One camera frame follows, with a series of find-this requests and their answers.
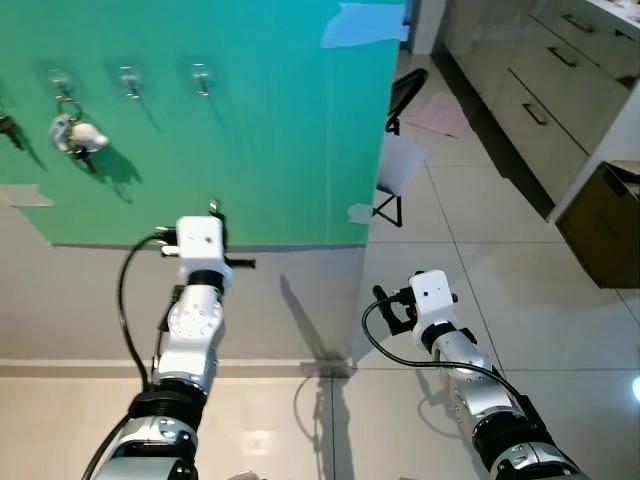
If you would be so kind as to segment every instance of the baseboard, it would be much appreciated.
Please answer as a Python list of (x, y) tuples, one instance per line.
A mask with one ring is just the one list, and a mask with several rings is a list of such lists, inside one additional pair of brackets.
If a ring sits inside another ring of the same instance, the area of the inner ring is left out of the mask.
[[(354, 373), (347, 360), (220, 360), (218, 377), (350, 377)], [(138, 376), (130, 360), (13, 360), (0, 359), (0, 377), (44, 378), (134, 378)]]

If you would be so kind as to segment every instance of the tape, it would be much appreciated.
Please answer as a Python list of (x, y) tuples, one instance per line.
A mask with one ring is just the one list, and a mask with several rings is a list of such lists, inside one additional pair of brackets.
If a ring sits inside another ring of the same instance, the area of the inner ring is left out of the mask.
[(320, 46), (354, 47), (383, 40), (405, 40), (403, 20), (404, 3), (340, 3), (340, 12), (329, 20)]
[(52, 207), (53, 201), (40, 191), (40, 185), (0, 185), (0, 206)]
[(373, 214), (373, 207), (371, 205), (362, 205), (356, 203), (351, 205), (347, 210), (349, 215), (349, 222), (359, 223), (362, 225), (369, 225), (371, 223), (371, 215)]

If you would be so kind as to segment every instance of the black chair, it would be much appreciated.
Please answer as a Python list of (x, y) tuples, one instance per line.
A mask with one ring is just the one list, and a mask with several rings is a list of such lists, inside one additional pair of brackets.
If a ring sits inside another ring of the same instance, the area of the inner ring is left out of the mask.
[[(427, 72), (424, 68), (418, 68), (413, 72), (405, 75), (404, 77), (393, 82), (393, 87), (391, 90), (391, 105), (389, 107), (389, 116), (387, 118), (386, 131), (388, 133), (393, 133), (395, 135), (400, 135), (400, 120), (399, 116), (402, 111), (407, 108), (407, 105), (411, 103), (413, 97), (415, 97), (422, 86), (427, 81), (429, 77), (429, 72)], [(384, 187), (378, 185), (377, 190), (383, 193), (386, 193), (389, 196), (382, 205), (373, 209), (372, 216), (380, 215), (382, 218), (391, 222), (396, 227), (402, 226), (402, 197), (396, 196), (393, 192), (387, 190)], [(396, 200), (396, 216), (397, 219), (394, 220), (391, 217), (382, 213), (382, 209), (386, 207), (391, 201)]]

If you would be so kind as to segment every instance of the pink paper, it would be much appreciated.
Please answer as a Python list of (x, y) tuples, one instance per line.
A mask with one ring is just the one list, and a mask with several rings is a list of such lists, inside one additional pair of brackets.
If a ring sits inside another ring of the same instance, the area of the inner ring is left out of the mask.
[(442, 92), (431, 97), (418, 113), (407, 119), (407, 123), (455, 138), (469, 126), (456, 97)]

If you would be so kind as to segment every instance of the green wall panel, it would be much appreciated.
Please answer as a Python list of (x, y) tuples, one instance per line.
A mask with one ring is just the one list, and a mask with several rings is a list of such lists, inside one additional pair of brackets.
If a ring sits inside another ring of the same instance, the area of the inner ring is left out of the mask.
[[(366, 242), (347, 209), (372, 202), (398, 44), (321, 49), (338, 3), (4, 0), (0, 105), (30, 153), (0, 138), (0, 184), (41, 186), (55, 206), (23, 210), (58, 244), (131, 244), (212, 196), (234, 245)], [(125, 64), (140, 101), (125, 97)], [(53, 68), (111, 139), (96, 177), (49, 144)]]

